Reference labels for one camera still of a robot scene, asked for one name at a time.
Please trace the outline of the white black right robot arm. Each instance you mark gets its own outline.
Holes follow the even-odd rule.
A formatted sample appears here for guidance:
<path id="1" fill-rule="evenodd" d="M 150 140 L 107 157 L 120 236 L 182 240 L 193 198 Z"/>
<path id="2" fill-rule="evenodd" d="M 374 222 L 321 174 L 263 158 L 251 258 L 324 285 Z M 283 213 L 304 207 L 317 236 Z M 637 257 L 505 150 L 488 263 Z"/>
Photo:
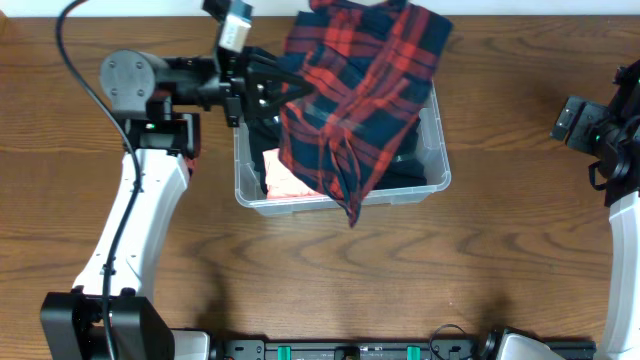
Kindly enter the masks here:
<path id="1" fill-rule="evenodd" d="M 482 359 L 603 359 L 639 357 L 639 63 L 616 70 L 617 91 L 604 106 L 567 99 L 550 137 L 590 155 L 591 187 L 605 193 L 613 260 L 606 325 L 598 345 L 544 343 L 511 330 L 492 333 Z"/>

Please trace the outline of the clear plastic storage bin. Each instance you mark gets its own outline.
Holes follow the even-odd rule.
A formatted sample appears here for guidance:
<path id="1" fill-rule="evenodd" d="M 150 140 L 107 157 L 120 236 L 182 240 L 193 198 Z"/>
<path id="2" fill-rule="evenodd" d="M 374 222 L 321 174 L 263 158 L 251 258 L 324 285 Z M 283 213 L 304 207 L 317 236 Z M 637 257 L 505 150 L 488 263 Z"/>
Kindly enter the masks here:
<path id="1" fill-rule="evenodd" d="M 338 206 L 335 201 L 326 196 L 267 199 L 261 190 L 259 175 L 253 170 L 247 126 L 241 124 L 233 130 L 233 133 L 235 198 L 240 205 L 253 209 L 263 216 L 332 209 Z M 452 174 L 435 90 L 431 91 L 428 101 L 420 111 L 417 133 L 415 155 L 424 166 L 427 184 L 374 190 L 363 201 L 365 206 L 420 203 L 431 194 L 442 192 L 450 185 Z"/>

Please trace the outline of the red navy plaid shirt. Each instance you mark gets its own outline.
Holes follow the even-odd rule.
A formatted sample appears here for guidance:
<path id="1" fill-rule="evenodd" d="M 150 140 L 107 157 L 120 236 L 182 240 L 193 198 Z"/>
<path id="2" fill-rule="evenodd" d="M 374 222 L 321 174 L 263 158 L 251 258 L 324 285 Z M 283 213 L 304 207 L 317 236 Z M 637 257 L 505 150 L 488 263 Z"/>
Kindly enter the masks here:
<path id="1" fill-rule="evenodd" d="M 355 225 L 430 96 L 453 24 L 405 0 L 309 7 L 280 64 L 314 89 L 281 107 L 279 159 Z"/>

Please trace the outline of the dark navy garment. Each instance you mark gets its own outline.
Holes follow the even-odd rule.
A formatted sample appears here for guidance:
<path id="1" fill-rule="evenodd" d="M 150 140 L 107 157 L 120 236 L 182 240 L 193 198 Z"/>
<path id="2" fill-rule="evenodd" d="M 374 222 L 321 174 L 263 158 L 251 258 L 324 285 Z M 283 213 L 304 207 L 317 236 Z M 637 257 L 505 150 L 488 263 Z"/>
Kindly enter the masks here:
<path id="1" fill-rule="evenodd" d="M 416 154 L 419 125 L 420 120 L 417 119 L 403 138 L 384 175 L 374 187 L 375 190 L 425 186 L 427 184 L 424 165 Z"/>

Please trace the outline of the pink garment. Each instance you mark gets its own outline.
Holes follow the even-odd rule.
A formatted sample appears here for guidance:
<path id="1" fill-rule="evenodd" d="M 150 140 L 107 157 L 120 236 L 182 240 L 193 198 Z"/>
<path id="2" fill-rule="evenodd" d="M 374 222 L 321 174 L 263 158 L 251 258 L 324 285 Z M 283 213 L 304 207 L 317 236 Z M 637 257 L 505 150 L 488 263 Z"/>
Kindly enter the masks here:
<path id="1" fill-rule="evenodd" d="M 279 160 L 279 149 L 265 150 L 263 153 L 265 184 L 268 199 L 284 199 L 319 196 L 319 193 L 299 180 Z"/>

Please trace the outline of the large black garment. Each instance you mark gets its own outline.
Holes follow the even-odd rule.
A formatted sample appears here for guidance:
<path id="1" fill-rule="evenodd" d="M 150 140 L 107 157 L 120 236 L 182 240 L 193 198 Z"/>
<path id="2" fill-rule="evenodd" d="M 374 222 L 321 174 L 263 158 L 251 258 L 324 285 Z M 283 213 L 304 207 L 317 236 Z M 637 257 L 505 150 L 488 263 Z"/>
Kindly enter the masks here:
<path id="1" fill-rule="evenodd" d="M 266 168 L 263 152 L 279 147 L 282 125 L 278 117 L 256 120 L 248 124 L 248 139 L 253 170 L 257 173 L 260 188 L 267 194 Z"/>

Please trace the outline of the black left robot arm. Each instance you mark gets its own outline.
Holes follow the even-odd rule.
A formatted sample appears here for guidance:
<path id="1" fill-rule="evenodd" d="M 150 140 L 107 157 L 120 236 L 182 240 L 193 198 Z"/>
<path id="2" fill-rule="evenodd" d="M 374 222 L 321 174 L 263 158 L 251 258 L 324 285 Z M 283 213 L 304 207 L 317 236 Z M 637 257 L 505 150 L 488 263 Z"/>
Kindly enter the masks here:
<path id="1" fill-rule="evenodd" d="M 40 320 L 55 359 L 216 359 L 203 330 L 172 329 L 153 304 L 158 259 L 200 153 L 200 114 L 266 120 L 312 87 L 255 47 L 212 57 L 118 50 L 100 68 L 101 105 L 125 154 L 98 244 L 72 288 L 47 294 Z"/>

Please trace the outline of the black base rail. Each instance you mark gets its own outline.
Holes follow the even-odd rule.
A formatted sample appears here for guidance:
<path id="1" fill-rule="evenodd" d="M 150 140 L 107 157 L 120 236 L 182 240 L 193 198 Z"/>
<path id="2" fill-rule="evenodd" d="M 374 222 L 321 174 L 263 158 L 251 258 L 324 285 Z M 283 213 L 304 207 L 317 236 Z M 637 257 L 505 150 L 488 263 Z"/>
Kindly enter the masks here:
<path id="1" fill-rule="evenodd" d="M 216 340 L 202 330 L 175 330 L 175 357 L 200 360 L 465 360 L 593 359 L 591 340 L 541 340 L 506 328 L 479 340 L 469 334 L 435 332 L 425 341 L 292 341 Z"/>

